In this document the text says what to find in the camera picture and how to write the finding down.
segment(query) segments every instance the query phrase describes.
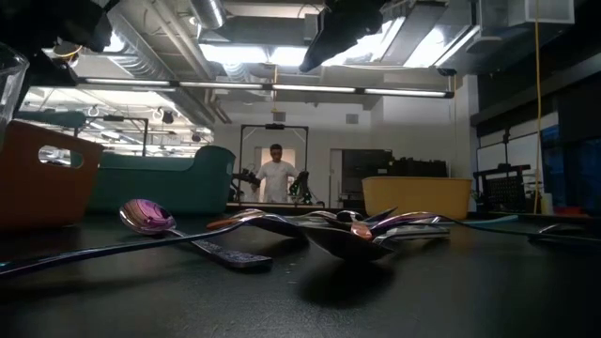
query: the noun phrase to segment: orange bin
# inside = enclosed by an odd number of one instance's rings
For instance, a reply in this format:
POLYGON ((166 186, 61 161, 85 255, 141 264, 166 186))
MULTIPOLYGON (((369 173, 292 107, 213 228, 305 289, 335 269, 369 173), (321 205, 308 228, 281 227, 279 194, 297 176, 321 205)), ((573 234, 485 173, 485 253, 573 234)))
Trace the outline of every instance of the orange bin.
POLYGON ((368 215, 398 207, 394 215, 427 211, 465 220, 470 192, 471 179, 465 178, 368 177, 363 180, 368 215))

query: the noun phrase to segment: fluorescent light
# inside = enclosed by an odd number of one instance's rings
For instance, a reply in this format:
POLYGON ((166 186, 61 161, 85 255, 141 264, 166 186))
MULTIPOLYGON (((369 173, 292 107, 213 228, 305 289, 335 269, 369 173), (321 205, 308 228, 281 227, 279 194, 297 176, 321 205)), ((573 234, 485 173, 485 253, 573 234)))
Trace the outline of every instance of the fluorescent light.
POLYGON ((135 86, 132 87, 131 90, 137 90, 137 91, 160 91, 160 92, 167 92, 167 93, 173 93, 176 91, 175 88, 157 88, 157 87, 143 87, 143 86, 135 86))
POLYGON ((365 94, 386 95, 386 96, 410 96, 425 98, 444 98, 445 92, 425 91, 425 90, 406 90, 406 89, 370 89, 365 88, 365 94))
POLYGON ((305 47, 277 47, 270 56, 270 62, 278 66, 300 66, 304 55, 307 53, 305 47))
POLYGON ((100 129, 100 130, 104 129, 104 126, 101 126, 100 124, 98 124, 96 122, 90 122, 90 126, 96 128, 96 129, 100 129))
POLYGON ((114 131, 103 131, 100 133, 101 135, 104 135, 108 138, 112 138, 114 140, 119 140, 121 138, 121 135, 117 132, 114 131))
POLYGON ((274 84, 275 90, 295 90, 295 91, 312 91, 325 93, 354 93, 355 88, 352 87, 334 87, 325 85, 297 85, 297 84, 274 84))
POLYGON ((480 26, 479 25, 473 26, 473 28, 469 31, 468 34, 466 34, 465 37, 463 37, 461 40, 459 40, 459 42, 457 42, 457 44, 455 46, 453 46, 453 48, 451 48, 438 61, 436 61, 434 63, 434 66, 436 66, 436 67, 442 66, 442 64, 444 64, 449 59, 449 57, 451 57, 455 53, 457 53, 461 49, 461 47, 463 47, 463 45, 468 43, 471 40, 471 38, 473 38, 473 36, 475 36, 476 33, 478 33, 478 32, 480 32, 480 26))
POLYGON ((371 59, 372 62, 379 61, 382 58, 382 56, 384 56, 384 54, 388 50, 388 47, 391 46, 391 43, 393 43, 394 38, 396 38, 398 31, 401 30, 403 23, 405 23, 405 17, 397 18, 394 21, 393 25, 390 27, 388 32, 385 33, 385 36, 382 39, 382 43, 379 44, 379 46, 376 48, 376 50, 372 54, 372 59, 371 59))
POLYGON ((168 81, 129 80, 129 79, 100 79, 87 78, 85 81, 96 85, 169 85, 168 81))
POLYGON ((444 53, 444 35, 437 27, 415 48, 403 67, 427 68, 432 66, 444 53))
POLYGON ((218 89, 261 89, 261 84, 245 84, 245 83, 201 83, 201 82, 181 82, 179 85, 183 87, 198 87, 198 88, 218 88, 218 89))
POLYGON ((265 49, 259 46, 214 46, 208 44, 199 46, 208 61, 222 64, 268 62, 265 49))
POLYGON ((388 50, 388 47, 390 46, 391 42, 393 41, 394 37, 396 36, 396 33, 398 33, 398 29, 400 29, 401 26, 403 25, 404 20, 405 20, 405 18, 399 18, 399 19, 395 20, 394 22, 387 21, 386 23, 384 23, 382 25, 381 32, 376 33, 374 35, 367 35, 367 36, 364 36, 363 38, 358 39, 356 45, 350 47, 349 49, 347 49, 346 51, 344 51, 342 53, 339 53, 338 55, 334 56, 333 58, 326 60, 321 65, 322 66, 344 65, 348 61, 348 59, 350 59, 350 60, 361 59, 358 61, 373 61, 375 54, 378 54, 378 53, 384 54, 386 52, 386 50, 388 50))

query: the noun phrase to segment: yellow cable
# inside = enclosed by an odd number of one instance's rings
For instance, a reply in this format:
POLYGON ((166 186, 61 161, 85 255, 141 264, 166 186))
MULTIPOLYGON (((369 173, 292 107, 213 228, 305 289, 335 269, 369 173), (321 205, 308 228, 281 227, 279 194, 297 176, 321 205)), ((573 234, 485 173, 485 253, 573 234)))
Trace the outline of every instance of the yellow cable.
POLYGON ((539 186, 540 181, 540 157, 541 157, 541 116, 543 114, 543 103, 541 97, 541 55, 540 55, 540 39, 538 31, 538 2, 536 0, 536 10, 534 18, 534 41, 536 43, 536 99, 538 103, 538 117, 536 120, 536 173, 534 173, 534 214, 538 209, 539 186))

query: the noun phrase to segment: black machine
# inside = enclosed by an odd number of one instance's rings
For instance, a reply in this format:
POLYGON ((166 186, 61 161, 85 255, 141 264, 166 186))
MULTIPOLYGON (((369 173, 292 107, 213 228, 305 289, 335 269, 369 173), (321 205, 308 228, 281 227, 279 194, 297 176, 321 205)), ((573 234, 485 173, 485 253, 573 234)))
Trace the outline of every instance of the black machine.
POLYGON ((389 0, 325 0, 317 18, 317 35, 309 46, 300 71, 307 72, 357 44, 382 26, 380 9, 389 0))
POLYGON ((31 85, 77 84, 66 60, 49 58, 42 48, 71 43, 101 53, 113 34, 106 13, 118 3, 109 0, 102 8, 90 0, 0 1, 0 41, 29 61, 17 109, 31 85))
MULTIPOLYGON (((239 202, 239 196, 244 194, 234 183, 235 180, 254 184, 257 187, 261 185, 261 180, 256 178, 252 171, 247 168, 242 169, 241 173, 232 175, 232 184, 229 189, 230 202, 239 202)), ((299 176, 290 185, 288 192, 294 204, 312 205, 313 194, 309 188, 309 172, 300 172, 299 176)), ((316 201, 316 204, 325 207, 325 204, 321 201, 316 201)))

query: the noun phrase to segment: spoon bowl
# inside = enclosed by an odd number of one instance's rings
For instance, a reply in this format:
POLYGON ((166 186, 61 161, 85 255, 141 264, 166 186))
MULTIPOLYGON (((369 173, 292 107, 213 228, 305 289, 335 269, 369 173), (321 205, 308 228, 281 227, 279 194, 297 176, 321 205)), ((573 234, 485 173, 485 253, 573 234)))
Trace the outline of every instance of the spoon bowl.
POLYGON ((348 230, 304 225, 300 229, 319 248, 347 261, 370 262, 393 250, 353 235, 348 230))

